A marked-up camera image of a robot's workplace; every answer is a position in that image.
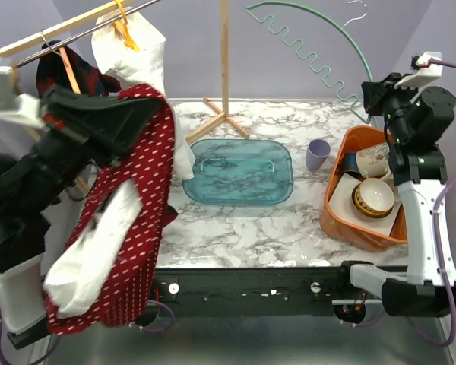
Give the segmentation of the wooden hanger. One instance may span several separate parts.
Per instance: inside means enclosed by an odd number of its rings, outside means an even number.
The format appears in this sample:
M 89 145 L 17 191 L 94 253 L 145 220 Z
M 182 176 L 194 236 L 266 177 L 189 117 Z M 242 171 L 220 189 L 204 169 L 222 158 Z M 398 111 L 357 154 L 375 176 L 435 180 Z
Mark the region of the wooden hanger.
M 64 48 L 53 49 L 51 44 L 49 43 L 49 41 L 45 38 L 43 30 L 40 31 L 40 36 L 42 37 L 43 42 L 48 46 L 48 48 L 53 53 L 55 53 L 56 55 L 58 55 L 61 58 L 62 64 L 64 65 L 64 68 L 65 68 L 65 73 L 66 73 L 66 75 L 68 77 L 68 80 L 69 80 L 69 83 L 71 85 L 72 91 L 75 92 L 76 94 L 80 94 L 81 93 L 81 89 L 79 88 L 79 85 L 78 85 L 78 82 L 76 80 L 76 77 L 74 76 L 74 72 L 73 72 L 73 69 L 71 67 L 71 63 L 69 61 L 69 58 L 68 58 L 68 55 L 67 55 L 67 52 L 65 51 L 65 49 Z

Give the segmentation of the red plaid shirt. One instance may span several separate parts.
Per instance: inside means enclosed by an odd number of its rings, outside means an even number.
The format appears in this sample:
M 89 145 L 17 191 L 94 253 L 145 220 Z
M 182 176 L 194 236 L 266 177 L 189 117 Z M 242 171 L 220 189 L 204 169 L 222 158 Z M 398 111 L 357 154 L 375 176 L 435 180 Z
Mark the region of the red plaid shirt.
M 82 94 L 105 97 L 121 90 L 120 83 L 115 78 L 101 74 L 98 68 L 90 65 L 68 46 L 65 51 Z M 51 52 L 41 57 L 37 66 L 36 88 L 39 97 L 54 84 L 72 89 L 61 57 Z

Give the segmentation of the white shirt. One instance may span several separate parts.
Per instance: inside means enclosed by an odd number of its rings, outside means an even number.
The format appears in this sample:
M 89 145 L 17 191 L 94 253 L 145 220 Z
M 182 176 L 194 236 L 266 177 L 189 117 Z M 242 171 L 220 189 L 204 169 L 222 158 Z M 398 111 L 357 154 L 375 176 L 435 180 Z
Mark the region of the white shirt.
M 166 37 L 139 11 L 126 16 L 127 31 L 138 51 L 125 45 L 121 30 L 115 23 L 93 32 L 91 46 L 97 67 L 104 75 L 117 79 L 122 89 L 137 84 L 148 84 L 165 98 L 164 48 Z M 185 140 L 181 123 L 173 112 L 175 122 L 175 150 L 173 170 L 177 178 L 194 177 L 195 156 Z

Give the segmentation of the yellow plastic hanger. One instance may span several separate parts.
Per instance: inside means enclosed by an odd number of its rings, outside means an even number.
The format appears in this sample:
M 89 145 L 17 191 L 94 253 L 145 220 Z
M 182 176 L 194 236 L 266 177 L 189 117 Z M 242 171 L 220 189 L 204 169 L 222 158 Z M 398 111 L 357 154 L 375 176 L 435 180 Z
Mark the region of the yellow plastic hanger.
M 112 25 L 115 30 L 116 36 L 123 40 L 123 43 L 126 47 L 139 52 L 140 48 L 137 43 L 131 38 L 131 35 L 128 31 L 128 18 L 125 12 L 125 9 L 120 0 L 115 0 L 115 3 L 120 10 L 122 19 L 120 21 L 115 21 Z

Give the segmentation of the red polka dot skirt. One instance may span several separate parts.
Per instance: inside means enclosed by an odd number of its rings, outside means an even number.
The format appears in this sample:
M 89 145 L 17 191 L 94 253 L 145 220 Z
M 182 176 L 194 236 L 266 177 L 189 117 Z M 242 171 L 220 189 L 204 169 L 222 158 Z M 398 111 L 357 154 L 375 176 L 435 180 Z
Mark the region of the red polka dot skirt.
M 100 171 L 65 251 L 43 283 L 47 328 L 58 335 L 100 322 L 119 327 L 146 309 L 163 228 L 177 213 L 168 204 L 175 119 L 148 84 L 119 93 L 123 101 L 158 101 L 160 108 L 118 167 Z

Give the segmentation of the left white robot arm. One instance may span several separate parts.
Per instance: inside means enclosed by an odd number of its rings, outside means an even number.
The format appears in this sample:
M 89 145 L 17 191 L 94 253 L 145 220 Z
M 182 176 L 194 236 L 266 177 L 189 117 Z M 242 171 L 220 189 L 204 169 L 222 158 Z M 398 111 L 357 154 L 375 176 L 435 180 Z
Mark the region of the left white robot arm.
M 23 157 L 0 154 L 0 321 L 16 348 L 24 333 L 46 324 L 40 263 L 50 224 L 43 212 L 88 164 L 118 167 L 163 101 L 148 84 L 115 97 L 54 85 L 42 98 L 0 103 L 0 119 L 46 128 Z

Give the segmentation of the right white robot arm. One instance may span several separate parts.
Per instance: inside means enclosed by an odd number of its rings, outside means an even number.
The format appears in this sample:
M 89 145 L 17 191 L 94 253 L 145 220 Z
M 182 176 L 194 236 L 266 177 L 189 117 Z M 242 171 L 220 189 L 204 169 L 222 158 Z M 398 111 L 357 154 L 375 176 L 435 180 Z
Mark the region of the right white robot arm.
M 437 141 L 454 120 L 456 98 L 415 79 L 391 73 L 362 84 L 365 111 L 385 121 L 389 167 L 407 227 L 407 273 L 399 276 L 366 262 L 348 262 L 334 288 L 345 298 L 363 289 L 382 301 L 389 316 L 443 317 L 456 313 L 456 268 L 443 196 L 448 174 Z

